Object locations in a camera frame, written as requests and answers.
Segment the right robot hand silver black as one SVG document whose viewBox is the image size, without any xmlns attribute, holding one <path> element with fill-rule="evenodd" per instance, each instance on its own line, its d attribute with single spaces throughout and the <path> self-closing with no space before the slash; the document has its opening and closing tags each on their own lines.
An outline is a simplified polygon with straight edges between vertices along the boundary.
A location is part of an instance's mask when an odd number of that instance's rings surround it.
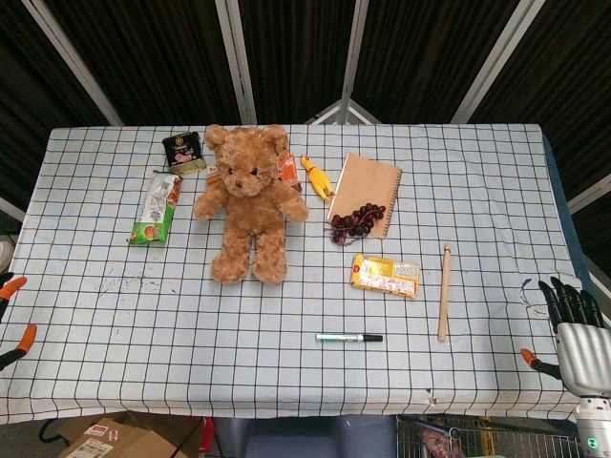
<svg viewBox="0 0 611 458">
<path fill-rule="evenodd" d="M 580 398 L 610 396 L 610 329 L 605 326 L 599 305 L 585 290 L 552 277 L 538 283 L 546 300 L 557 340 L 558 362 L 548 364 L 530 350 L 520 354 L 534 371 L 563 382 Z"/>
</svg>

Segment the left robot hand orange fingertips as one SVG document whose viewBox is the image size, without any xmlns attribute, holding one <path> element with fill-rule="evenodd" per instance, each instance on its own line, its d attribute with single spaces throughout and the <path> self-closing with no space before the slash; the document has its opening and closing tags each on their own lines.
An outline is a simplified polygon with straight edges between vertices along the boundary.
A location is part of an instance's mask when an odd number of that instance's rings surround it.
<svg viewBox="0 0 611 458">
<path fill-rule="evenodd" d="M 26 277 L 18 277 L 14 280 L 13 276 L 12 272 L 1 275 L 1 318 L 4 318 L 11 297 L 27 283 Z M 33 323 L 28 324 L 19 344 L 14 349 L 1 355 L 1 370 L 24 358 L 30 352 L 36 334 L 37 326 Z"/>
</svg>

